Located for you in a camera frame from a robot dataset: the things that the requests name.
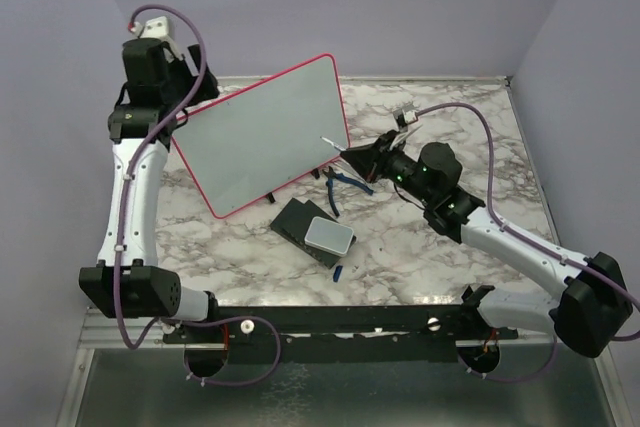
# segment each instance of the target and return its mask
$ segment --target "blue object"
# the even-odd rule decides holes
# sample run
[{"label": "blue object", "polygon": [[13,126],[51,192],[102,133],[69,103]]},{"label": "blue object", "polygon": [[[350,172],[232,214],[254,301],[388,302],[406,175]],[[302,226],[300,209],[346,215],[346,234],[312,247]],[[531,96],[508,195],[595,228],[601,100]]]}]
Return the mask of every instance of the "blue object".
[{"label": "blue object", "polygon": [[340,279],[340,274],[342,273],[342,266],[336,265],[336,270],[333,271],[333,281],[337,282]]},{"label": "blue object", "polygon": [[336,203],[333,199],[333,179],[339,180],[340,182],[344,182],[345,184],[353,185],[354,187],[358,187],[363,190],[366,194],[373,195],[373,190],[369,188],[368,185],[356,180],[351,177],[347,177],[344,174],[340,174],[333,170],[333,167],[329,167],[326,170],[323,170],[322,173],[327,177],[326,186],[329,190],[329,205],[331,206],[331,210],[333,214],[337,217],[340,217],[340,212],[336,207]]}]

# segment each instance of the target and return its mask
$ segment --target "blue-handled pliers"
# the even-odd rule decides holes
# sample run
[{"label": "blue-handled pliers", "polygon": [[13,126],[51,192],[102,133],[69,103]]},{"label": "blue-handled pliers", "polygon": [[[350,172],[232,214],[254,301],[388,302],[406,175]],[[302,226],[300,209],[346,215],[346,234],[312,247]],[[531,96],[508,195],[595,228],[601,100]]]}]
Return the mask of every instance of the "blue-handled pliers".
[{"label": "blue-handled pliers", "polygon": [[336,207],[336,203],[333,200],[333,180],[339,180],[340,182],[344,182],[345,184],[353,185],[358,187],[361,190],[364,190],[367,194],[373,195],[373,190],[369,188],[368,185],[350,177],[347,177],[344,174],[336,172],[333,170],[333,167],[329,167],[328,169],[324,169],[322,173],[327,177],[326,186],[329,189],[329,205],[331,206],[331,210],[333,210],[333,214],[336,217],[340,217],[340,212]]}]

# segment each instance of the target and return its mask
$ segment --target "marble surface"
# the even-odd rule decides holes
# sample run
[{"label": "marble surface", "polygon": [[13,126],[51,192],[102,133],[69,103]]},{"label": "marble surface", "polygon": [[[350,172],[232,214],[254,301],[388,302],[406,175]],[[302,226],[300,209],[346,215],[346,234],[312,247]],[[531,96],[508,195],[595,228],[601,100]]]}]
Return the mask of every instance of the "marble surface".
[{"label": "marble surface", "polygon": [[[237,87],[228,87],[225,93]],[[391,112],[453,100],[477,106],[487,117],[496,146],[495,206],[512,222],[543,237],[550,228],[515,116],[504,87],[496,84],[343,84],[352,145],[394,128]],[[423,117],[407,153],[430,141],[448,142],[462,163],[461,185],[486,195],[487,145],[475,116],[461,109]],[[313,200],[330,212],[324,179],[306,176],[225,220],[207,209],[175,152],[165,168],[158,206],[160,266],[175,270],[184,285],[211,290],[223,305],[397,305],[457,302],[467,285],[493,284],[514,291],[537,286],[478,250],[435,234],[416,207],[403,202],[389,182],[375,194],[336,183],[340,221],[358,242],[342,259],[339,282],[332,271],[269,229],[292,197]]]}]

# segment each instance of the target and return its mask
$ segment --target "whiteboard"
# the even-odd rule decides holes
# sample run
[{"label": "whiteboard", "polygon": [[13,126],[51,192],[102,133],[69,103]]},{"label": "whiteboard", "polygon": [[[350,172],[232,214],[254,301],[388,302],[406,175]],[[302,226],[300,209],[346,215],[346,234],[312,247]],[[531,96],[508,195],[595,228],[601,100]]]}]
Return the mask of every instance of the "whiteboard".
[{"label": "whiteboard", "polygon": [[335,59],[314,57],[194,110],[172,142],[216,218],[336,158],[349,145]]}]

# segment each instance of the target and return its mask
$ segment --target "red border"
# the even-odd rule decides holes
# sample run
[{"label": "red border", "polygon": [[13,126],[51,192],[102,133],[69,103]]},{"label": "red border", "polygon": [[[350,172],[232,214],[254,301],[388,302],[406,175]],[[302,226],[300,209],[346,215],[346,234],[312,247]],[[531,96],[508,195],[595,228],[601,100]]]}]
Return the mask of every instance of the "red border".
[{"label": "red border", "polygon": [[[338,95],[340,96],[340,107],[342,108],[342,118],[344,119],[344,130],[347,133],[347,147],[351,147],[351,137],[349,136],[349,127],[347,126],[347,114],[344,111],[344,101],[342,99],[342,91],[340,90],[340,80],[338,78],[338,67],[336,65],[336,59],[333,55],[329,54],[329,53],[325,53],[325,54],[320,54],[316,57],[313,57],[301,64],[295,65],[287,70],[284,70],[278,74],[272,75],[271,77],[267,77],[266,79],[263,79],[259,82],[256,82],[255,84],[252,84],[248,87],[245,87],[244,89],[240,89],[237,92],[234,92],[233,94],[229,94],[226,97],[222,97],[221,99],[216,99],[215,101],[211,102],[210,104],[204,105],[196,110],[194,110],[193,112],[189,113],[189,118],[191,119],[193,116],[195,116],[196,114],[199,114],[200,112],[203,112],[211,107],[214,107],[222,102],[226,102],[227,100],[235,97],[236,95],[240,95],[244,92],[247,92],[248,90],[251,89],[255,89],[256,87],[258,87],[259,85],[262,85],[266,82],[269,82],[270,80],[274,80],[277,79],[278,77],[283,76],[284,74],[288,74],[289,72],[291,72],[292,70],[296,70],[299,69],[300,67],[303,67],[307,64],[310,64],[311,62],[315,62],[318,59],[321,59],[322,57],[329,57],[331,59],[331,62],[333,63],[333,71],[336,74],[336,85],[338,87]],[[184,118],[184,116],[179,117],[178,120],[182,120]],[[258,197],[255,200],[252,200],[251,202],[247,203],[246,205],[243,205],[242,207],[237,208],[236,210],[229,212],[227,215],[224,215],[222,217],[219,217],[218,215],[216,215],[216,213],[213,211],[213,207],[211,207],[211,204],[209,203],[209,199],[207,199],[207,196],[204,194],[204,191],[202,190],[202,188],[200,187],[200,184],[198,183],[198,179],[196,179],[196,176],[194,175],[193,171],[191,170],[191,167],[189,166],[189,163],[187,162],[187,159],[185,158],[184,154],[182,153],[182,150],[180,149],[180,146],[178,145],[178,142],[175,140],[175,138],[171,138],[171,143],[175,146],[176,151],[178,152],[178,155],[180,156],[180,158],[182,159],[182,162],[184,163],[185,167],[187,168],[187,170],[189,171],[189,174],[191,175],[191,178],[193,179],[193,181],[196,184],[196,187],[198,189],[198,191],[200,192],[200,195],[202,195],[202,198],[204,199],[205,203],[207,204],[207,207],[209,207],[209,210],[211,211],[211,214],[216,218],[216,219],[226,219],[227,217],[235,214],[236,212],[241,211],[242,209],[245,209],[247,207],[249,207],[250,205],[255,204],[256,202],[258,202],[261,199],[264,199],[266,196],[261,196]],[[320,166],[318,166],[318,168],[333,162],[334,160],[336,160],[337,158],[339,158],[340,156],[336,156],[334,158],[332,158],[331,160],[327,161],[325,164],[322,164]],[[302,177],[304,177],[305,175],[308,175],[312,172],[312,170],[310,170],[309,172],[305,172],[304,174],[296,177],[293,180],[290,180],[289,182],[282,184],[280,187],[274,189],[272,192],[276,192],[280,189],[282,189],[283,187],[286,187],[287,185],[301,179]]]}]

